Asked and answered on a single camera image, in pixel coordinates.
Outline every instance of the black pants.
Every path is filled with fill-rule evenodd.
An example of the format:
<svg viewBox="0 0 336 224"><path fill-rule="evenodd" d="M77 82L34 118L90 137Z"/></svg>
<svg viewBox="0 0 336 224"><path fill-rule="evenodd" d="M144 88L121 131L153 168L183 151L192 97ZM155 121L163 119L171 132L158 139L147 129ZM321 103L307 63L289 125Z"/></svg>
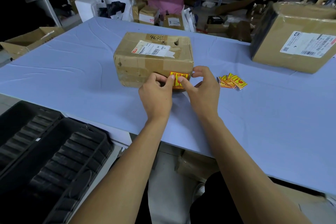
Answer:
<svg viewBox="0 0 336 224"><path fill-rule="evenodd" d="M235 203L220 172L211 175L205 183L205 192L190 207L191 224L243 224ZM136 224L152 223L148 206L148 183L143 193Z"/></svg>

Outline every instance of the white table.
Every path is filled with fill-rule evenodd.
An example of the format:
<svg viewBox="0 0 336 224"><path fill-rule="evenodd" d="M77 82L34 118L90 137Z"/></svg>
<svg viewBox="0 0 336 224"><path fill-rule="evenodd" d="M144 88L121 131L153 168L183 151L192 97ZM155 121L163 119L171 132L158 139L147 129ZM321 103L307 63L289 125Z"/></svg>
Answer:
<svg viewBox="0 0 336 224"><path fill-rule="evenodd" d="M139 23L92 18L0 69L0 93L49 107L131 143L146 114L137 89L117 79L113 53L125 32L185 35L195 65L215 76L239 75L243 90L221 89L218 113L269 176L336 194L336 60L305 74L254 63L235 40ZM196 84L199 78L192 78ZM203 130L182 93L162 141L211 156Z"/></svg>

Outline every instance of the left hand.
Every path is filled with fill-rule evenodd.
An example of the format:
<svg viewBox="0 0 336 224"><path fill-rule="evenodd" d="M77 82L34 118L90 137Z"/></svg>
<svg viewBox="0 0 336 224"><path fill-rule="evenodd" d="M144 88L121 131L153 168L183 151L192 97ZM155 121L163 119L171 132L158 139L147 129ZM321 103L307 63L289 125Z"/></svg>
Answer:
<svg viewBox="0 0 336 224"><path fill-rule="evenodd" d="M151 73L148 80L139 88L139 96L147 113L148 120L166 118L168 120L172 106L172 89L175 76L168 78L157 73Z"/></svg>

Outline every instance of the black plastic crate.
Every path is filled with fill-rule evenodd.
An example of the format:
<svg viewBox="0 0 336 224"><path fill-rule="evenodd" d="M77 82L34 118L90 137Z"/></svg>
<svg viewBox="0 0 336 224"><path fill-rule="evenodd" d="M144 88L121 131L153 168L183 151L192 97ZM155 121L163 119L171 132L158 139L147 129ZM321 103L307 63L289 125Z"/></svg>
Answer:
<svg viewBox="0 0 336 224"><path fill-rule="evenodd" d="M104 132L61 119L0 179L0 223L66 223L112 150Z"/></svg>
<svg viewBox="0 0 336 224"><path fill-rule="evenodd" d="M0 178L55 122L60 112L20 101L0 116Z"/></svg>

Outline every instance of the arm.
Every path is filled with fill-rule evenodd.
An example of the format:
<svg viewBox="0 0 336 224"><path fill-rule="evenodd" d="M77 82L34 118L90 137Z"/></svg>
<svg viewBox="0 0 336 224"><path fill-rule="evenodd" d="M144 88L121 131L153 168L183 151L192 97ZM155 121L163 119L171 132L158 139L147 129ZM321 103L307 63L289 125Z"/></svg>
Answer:
<svg viewBox="0 0 336 224"><path fill-rule="evenodd" d="M188 92L243 222L311 223L264 174L218 116L220 86L209 68L198 66L194 71L193 77L203 77L195 87L183 77L178 80Z"/></svg>
<svg viewBox="0 0 336 224"><path fill-rule="evenodd" d="M83 202L70 224L134 223L172 106L174 76L152 73L139 89L148 120L111 171ZM160 87L158 81L166 82Z"/></svg>

